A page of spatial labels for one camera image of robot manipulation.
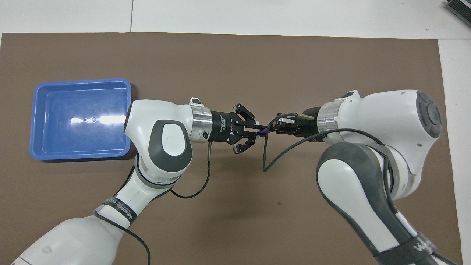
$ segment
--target black cable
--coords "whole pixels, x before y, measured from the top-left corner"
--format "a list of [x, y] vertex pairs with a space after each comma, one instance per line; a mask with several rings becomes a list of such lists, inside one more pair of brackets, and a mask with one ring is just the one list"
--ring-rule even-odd
[[206, 177], [206, 182], [204, 183], [203, 187], [201, 187], [201, 189], [197, 193], [195, 193], [193, 195], [190, 195], [190, 196], [180, 195], [180, 194], [176, 193], [173, 190], [173, 187], [172, 187], [170, 189], [170, 191], [172, 192], [173, 195], [177, 196], [178, 198], [182, 198], [182, 199], [190, 199], [190, 198], [193, 198], [196, 195], [200, 194], [204, 190], [204, 188], [206, 188], [206, 185], [209, 182], [209, 177], [211, 176], [211, 143], [212, 143], [211, 141], [208, 142], [208, 176]]
[[267, 144], [268, 144], [268, 135], [270, 134], [270, 127], [273, 125], [273, 123], [275, 121], [277, 121], [280, 118], [287, 118], [289, 116], [296, 117], [297, 115], [298, 115], [297, 113], [288, 113], [288, 114], [278, 115], [273, 120], [271, 120], [271, 122], [268, 124], [268, 126], [266, 128], [267, 132], [265, 134], [265, 144], [263, 146], [263, 165], [262, 165], [263, 172], [267, 171], [271, 167], [271, 165], [268, 165], [268, 167], [265, 168], [265, 163], [267, 161]]
[[113, 225], [113, 226], [116, 226], [117, 228], [125, 231], [126, 233], [130, 234], [131, 236], [133, 236], [135, 239], [137, 239], [143, 246], [144, 248], [146, 249], [146, 252], [147, 252], [147, 265], [150, 265], [150, 250], [149, 250], [149, 247], [146, 245], [146, 243], [138, 236], [136, 235], [135, 233], [133, 233], [131, 230], [127, 229], [127, 228], [124, 228], [122, 226], [120, 226], [119, 224], [111, 221], [110, 219], [100, 215], [96, 210], [93, 211], [93, 215], [100, 218], [101, 220]]
[[273, 121], [268, 125], [267, 127], [267, 135], [265, 136], [265, 146], [263, 147], [263, 165], [262, 165], [262, 169], [263, 171], [267, 171], [280, 157], [282, 157], [284, 154], [286, 154], [288, 151], [290, 151], [291, 149], [295, 148], [296, 146], [306, 142], [306, 141], [309, 141], [311, 139], [315, 139], [315, 138], [319, 138], [319, 137], [322, 137], [322, 136], [326, 136], [328, 135], [329, 133], [338, 133], [338, 132], [353, 132], [353, 133], [359, 133], [359, 134], [362, 134], [368, 138], [370, 138], [371, 140], [375, 141], [376, 143], [380, 144], [380, 145], [383, 145], [383, 142], [381, 142], [378, 138], [372, 136], [371, 134], [367, 133], [367, 132], [364, 132], [364, 131], [361, 131], [361, 130], [357, 130], [357, 129], [334, 129], [334, 130], [330, 130], [330, 131], [326, 131], [326, 132], [320, 132], [320, 133], [316, 133], [316, 134], [313, 134], [311, 136], [308, 136], [304, 139], [302, 139], [301, 141], [297, 142], [297, 143], [294, 143], [293, 145], [291, 145], [290, 147], [286, 148], [283, 152], [281, 152], [277, 157], [275, 157], [275, 159], [273, 159], [273, 161], [270, 162], [270, 164], [265, 167], [265, 163], [266, 163], [266, 159], [267, 159], [267, 136], [268, 136], [268, 132], [269, 132], [269, 128], [271, 126], [271, 124], [273, 123]]
[[201, 187], [201, 189], [200, 189], [197, 193], [195, 193], [195, 194], [193, 194], [193, 195], [190, 195], [190, 196], [183, 196], [183, 195], [180, 195], [180, 194], [176, 193], [176, 192], [173, 190], [173, 187], [172, 187], [172, 189], [170, 189], [170, 191], [173, 193], [173, 195], [177, 196], [178, 198], [182, 198], [182, 199], [190, 199], [190, 198], [193, 198], [194, 196], [200, 194], [200, 193], [204, 190], [204, 188], [206, 188], [206, 185], [208, 184], [210, 175], [211, 175], [211, 162], [208, 161], [208, 176], [206, 177], [206, 182], [204, 183], [203, 187]]
[[444, 257], [443, 255], [441, 255], [440, 253], [436, 252], [436, 251], [433, 252], [432, 255], [437, 257], [439, 260], [445, 262], [446, 264], [458, 265], [458, 264], [454, 263], [453, 261], [449, 260], [448, 258]]
[[392, 167], [391, 163], [389, 162], [389, 157], [386, 155], [382, 154], [381, 152], [378, 152], [382, 157], [383, 157], [383, 182], [384, 182], [384, 190], [386, 193], [386, 198], [388, 199], [388, 204], [389, 208], [394, 214], [397, 214], [399, 211], [396, 208], [396, 205], [394, 205], [394, 202], [392, 201], [391, 198], [391, 191], [390, 188], [388, 187], [388, 173], [392, 177]]

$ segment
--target blue plastic tray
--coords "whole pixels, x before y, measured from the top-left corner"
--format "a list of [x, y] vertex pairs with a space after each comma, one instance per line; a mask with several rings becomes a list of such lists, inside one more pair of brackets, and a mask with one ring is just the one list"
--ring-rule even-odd
[[126, 79], [41, 83], [34, 90], [30, 155], [37, 160], [121, 157], [131, 103]]

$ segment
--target white floor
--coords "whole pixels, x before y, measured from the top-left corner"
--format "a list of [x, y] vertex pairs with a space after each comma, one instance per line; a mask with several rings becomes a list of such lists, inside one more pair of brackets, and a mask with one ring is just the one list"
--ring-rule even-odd
[[471, 265], [471, 174], [466, 167], [471, 149], [467, 139], [471, 27], [446, 10], [445, 4], [445, 0], [1, 0], [0, 33], [132, 31], [439, 39], [463, 263]]

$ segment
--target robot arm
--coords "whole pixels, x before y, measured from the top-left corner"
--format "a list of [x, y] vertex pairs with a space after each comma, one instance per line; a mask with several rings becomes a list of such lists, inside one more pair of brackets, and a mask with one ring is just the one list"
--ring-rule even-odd
[[[169, 192], [188, 168], [193, 155], [190, 142], [227, 142], [237, 154], [254, 144], [256, 134], [244, 128], [264, 126], [259, 126], [241, 104], [233, 110], [210, 111], [197, 98], [191, 98], [185, 105], [159, 100], [134, 101], [124, 132], [138, 154], [127, 183], [105, 200], [94, 215], [62, 222], [12, 264], [110, 265], [124, 230], [152, 200]], [[249, 140], [237, 144], [242, 138]]]
[[[381, 144], [357, 132], [339, 132], [347, 128], [367, 132]], [[332, 145], [318, 163], [318, 187], [383, 265], [454, 264], [393, 203], [418, 187], [425, 157], [441, 129], [437, 105], [414, 90], [364, 98], [350, 91], [273, 125], [277, 133]]]

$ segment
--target brown work surface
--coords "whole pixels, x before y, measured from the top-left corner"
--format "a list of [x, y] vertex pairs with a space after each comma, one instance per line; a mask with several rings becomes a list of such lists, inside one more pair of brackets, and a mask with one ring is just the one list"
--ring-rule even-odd
[[[350, 90], [360, 95], [417, 89], [445, 117], [436, 40], [176, 33], [3, 34], [0, 50], [0, 264], [9, 264], [61, 221], [90, 215], [125, 180], [132, 160], [46, 163], [28, 153], [33, 90], [41, 82], [126, 78], [137, 99], [211, 110], [244, 104], [262, 124]], [[268, 158], [299, 138], [273, 135]], [[206, 145], [175, 186], [198, 190]], [[375, 264], [316, 185], [324, 143], [305, 143], [262, 172], [263, 142], [241, 155], [214, 143], [212, 176], [193, 199], [152, 202], [131, 229], [152, 264]], [[422, 183], [397, 202], [409, 222], [446, 257], [461, 262], [447, 128], [426, 160]], [[124, 235], [114, 264], [145, 264]]]

